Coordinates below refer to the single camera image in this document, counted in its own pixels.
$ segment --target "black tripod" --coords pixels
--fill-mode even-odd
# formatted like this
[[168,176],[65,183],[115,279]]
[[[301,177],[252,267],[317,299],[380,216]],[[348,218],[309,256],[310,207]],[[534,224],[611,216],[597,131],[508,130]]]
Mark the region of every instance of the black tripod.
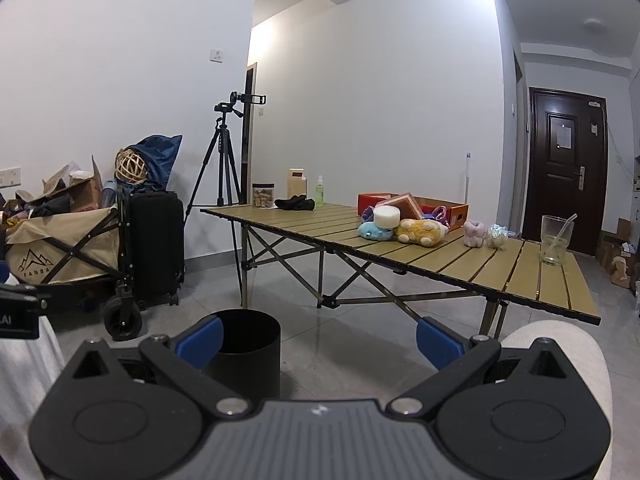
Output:
[[[202,180],[202,176],[204,175],[204,171],[209,163],[209,159],[213,154],[213,149],[218,143],[218,154],[219,154],[219,163],[218,163],[218,200],[216,202],[216,206],[224,206],[224,205],[235,205],[239,203],[245,203],[246,201],[242,200],[242,193],[240,191],[240,183],[238,182],[238,171],[236,170],[236,158],[234,156],[234,150],[231,146],[231,133],[229,132],[228,127],[226,126],[226,115],[228,113],[235,113],[236,116],[242,118],[244,114],[234,108],[234,105],[240,101],[244,104],[265,104],[267,102],[266,96],[258,96],[253,94],[238,94],[237,92],[232,92],[229,97],[228,103],[219,103],[214,107],[214,110],[222,113],[222,117],[216,119],[216,131],[209,143],[209,147],[207,148],[207,153],[204,156],[204,160],[202,161],[202,167],[200,168],[200,174],[198,175],[198,179],[196,180],[196,185],[193,188],[193,193],[191,194],[191,199],[189,200],[189,204],[187,205],[187,211],[184,215],[184,224],[187,223],[187,218],[191,213],[191,209],[193,207],[212,207],[209,205],[199,205],[194,204],[194,200],[196,199],[196,194],[198,192],[198,188],[200,187],[200,182]],[[233,192],[231,187],[231,176],[233,175],[234,189],[236,190],[236,196],[238,197],[238,201],[234,202]],[[226,181],[226,203],[223,196],[224,188]],[[242,276],[240,273],[240,260],[238,259],[238,242],[236,241],[236,229],[235,224],[231,222],[231,234],[234,240],[234,256],[236,258],[236,271],[238,272],[238,284],[240,286],[240,290],[242,291]]]

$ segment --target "gray ribbed panel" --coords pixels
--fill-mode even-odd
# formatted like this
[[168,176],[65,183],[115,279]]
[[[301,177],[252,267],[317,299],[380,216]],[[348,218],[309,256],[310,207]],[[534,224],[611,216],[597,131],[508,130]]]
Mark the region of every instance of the gray ribbed panel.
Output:
[[380,413],[375,401],[358,400],[267,402],[254,418],[219,424],[191,462],[167,478],[470,480],[472,477],[447,462],[423,426],[391,420]]

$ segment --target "red box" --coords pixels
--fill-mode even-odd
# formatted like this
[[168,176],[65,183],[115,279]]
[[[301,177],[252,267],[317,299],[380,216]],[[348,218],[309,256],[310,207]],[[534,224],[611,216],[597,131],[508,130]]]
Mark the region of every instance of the red box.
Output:
[[[358,214],[361,215],[369,206],[375,207],[378,202],[388,200],[395,196],[398,196],[398,193],[360,193],[358,195]],[[450,231],[453,231],[453,229],[457,229],[458,227],[462,227],[462,224],[466,222],[466,216],[469,212],[469,206],[467,204],[447,202],[446,200],[436,200],[434,198],[425,198],[415,195],[414,198],[424,213],[430,213],[441,205],[446,207],[447,221],[449,222]]]

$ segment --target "wall outlet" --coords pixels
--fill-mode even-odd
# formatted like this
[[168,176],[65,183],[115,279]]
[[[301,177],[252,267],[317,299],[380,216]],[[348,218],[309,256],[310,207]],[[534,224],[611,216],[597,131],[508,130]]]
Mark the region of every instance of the wall outlet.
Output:
[[13,186],[20,186],[20,168],[0,171],[0,189]]
[[211,49],[209,59],[215,61],[216,63],[222,63],[222,55],[223,52],[221,50]]

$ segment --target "wicker ball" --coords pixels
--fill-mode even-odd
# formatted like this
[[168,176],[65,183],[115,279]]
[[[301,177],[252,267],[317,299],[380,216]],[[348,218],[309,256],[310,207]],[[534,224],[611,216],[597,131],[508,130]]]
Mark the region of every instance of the wicker ball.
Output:
[[142,184],[146,180],[144,159],[133,150],[120,150],[116,155],[116,177],[134,186]]

